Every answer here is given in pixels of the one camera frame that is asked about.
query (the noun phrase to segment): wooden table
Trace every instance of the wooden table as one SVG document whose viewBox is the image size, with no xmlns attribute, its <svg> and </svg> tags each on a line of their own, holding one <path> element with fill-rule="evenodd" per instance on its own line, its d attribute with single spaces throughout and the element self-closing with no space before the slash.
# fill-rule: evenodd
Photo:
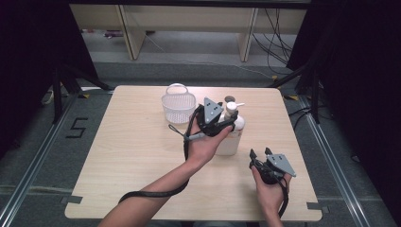
<svg viewBox="0 0 401 227">
<path fill-rule="evenodd" d="M 263 220 L 249 169 L 253 148 L 265 161 L 264 150 L 284 153 L 297 177 L 291 181 L 289 204 L 282 220 L 316 221 L 320 210 L 305 162 L 280 92 L 269 88 L 188 87 L 197 102 L 205 96 L 219 102 L 234 96 L 246 125 L 233 156 L 215 156 L 190 179 L 188 187 L 172 197 L 155 219 Z M 103 218 L 126 192 L 139 190 L 184 161 L 183 139 L 168 128 L 161 97 L 166 87 L 119 86 L 99 126 L 94 143 L 68 203 L 69 218 Z M 185 125 L 176 128 L 182 132 Z"/>
</svg>

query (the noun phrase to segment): human hand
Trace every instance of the human hand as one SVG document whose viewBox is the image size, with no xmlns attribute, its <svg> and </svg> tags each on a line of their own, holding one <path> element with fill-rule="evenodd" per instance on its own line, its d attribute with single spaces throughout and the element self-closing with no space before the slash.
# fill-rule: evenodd
<svg viewBox="0 0 401 227">
<path fill-rule="evenodd" d="M 203 136 L 200 139 L 190 141 L 187 161 L 194 162 L 196 165 L 199 165 L 199 167 L 204 166 L 213 158 L 218 145 L 230 133 L 232 128 L 232 126 L 228 126 L 214 137 Z M 200 130 L 197 117 L 195 117 L 190 134 L 192 135 Z"/>
<path fill-rule="evenodd" d="M 278 211 L 284 200 L 283 190 L 279 183 L 266 184 L 263 182 L 260 173 L 255 166 L 251 168 L 254 181 L 256 182 L 257 199 L 262 207 L 263 213 L 267 221 L 271 218 L 279 218 Z M 286 186 L 289 193 L 289 182 L 291 175 L 285 174 L 281 184 Z"/>
</svg>

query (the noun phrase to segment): plastic container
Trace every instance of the plastic container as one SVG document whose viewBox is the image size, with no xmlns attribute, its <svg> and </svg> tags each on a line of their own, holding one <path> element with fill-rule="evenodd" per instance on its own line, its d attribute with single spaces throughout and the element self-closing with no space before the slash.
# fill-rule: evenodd
<svg viewBox="0 0 401 227">
<path fill-rule="evenodd" d="M 219 122 L 230 118 L 231 114 L 236 111 L 237 106 L 241 105 L 244 104 L 233 104 L 232 102 L 228 102 L 226 105 L 226 113 L 224 115 L 221 115 Z M 238 151 L 239 141 L 241 140 L 241 135 L 245 128 L 245 119 L 242 116 L 238 115 L 234 124 L 234 130 L 230 132 L 227 137 L 225 137 L 223 141 L 221 141 L 221 143 L 218 145 L 216 155 L 234 155 Z"/>
<path fill-rule="evenodd" d="M 173 87 L 180 87 L 182 93 L 170 93 Z M 188 92 L 188 89 L 180 83 L 170 84 L 166 88 L 166 94 L 162 96 L 163 109 L 166 120 L 173 124 L 183 124 L 189 121 L 189 116 L 195 111 L 196 98 Z"/>
</svg>

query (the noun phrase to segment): white spray bottle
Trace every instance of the white spray bottle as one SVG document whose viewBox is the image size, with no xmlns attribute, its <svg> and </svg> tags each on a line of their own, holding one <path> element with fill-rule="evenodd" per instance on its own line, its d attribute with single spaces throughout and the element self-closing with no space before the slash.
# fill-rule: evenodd
<svg viewBox="0 0 401 227">
<path fill-rule="evenodd" d="M 243 106 L 244 103 L 236 104 L 233 101 L 227 102 L 226 112 L 221 115 L 220 120 L 218 122 L 230 119 L 231 115 L 237 111 L 238 106 Z M 234 122 L 235 128 L 231 131 L 227 137 L 221 141 L 218 149 L 216 151 L 216 155 L 234 155 L 238 150 L 239 141 L 241 140 L 241 135 L 245 127 L 245 119 L 238 115 L 236 121 Z"/>
</svg>

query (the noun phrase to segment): human arm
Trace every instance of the human arm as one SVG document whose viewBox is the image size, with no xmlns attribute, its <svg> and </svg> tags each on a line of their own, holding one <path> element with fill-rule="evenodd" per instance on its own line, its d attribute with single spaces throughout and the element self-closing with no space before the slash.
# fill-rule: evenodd
<svg viewBox="0 0 401 227">
<path fill-rule="evenodd" d="M 284 200 L 283 190 L 280 184 L 266 184 L 263 182 L 260 173 L 257 171 L 255 166 L 252 166 L 251 170 L 254 181 L 256 182 L 257 198 L 266 222 L 270 227 L 283 226 L 283 223 L 278 215 L 278 211 Z M 284 186 L 287 186 L 288 193 L 289 181 L 291 181 L 291 176 L 286 173 L 284 175 L 284 180 L 281 180 L 281 183 Z"/>
<path fill-rule="evenodd" d="M 188 159 L 160 179 L 142 188 L 141 191 L 166 192 L 183 185 L 213 158 L 219 143 L 227 136 L 231 128 L 231 126 L 225 128 L 214 137 L 204 136 L 200 139 L 190 141 L 188 146 Z M 195 118 L 191 134 L 199 130 Z M 99 226 L 145 226 L 168 200 L 169 197 L 127 198 L 117 204 L 100 222 Z"/>
</svg>

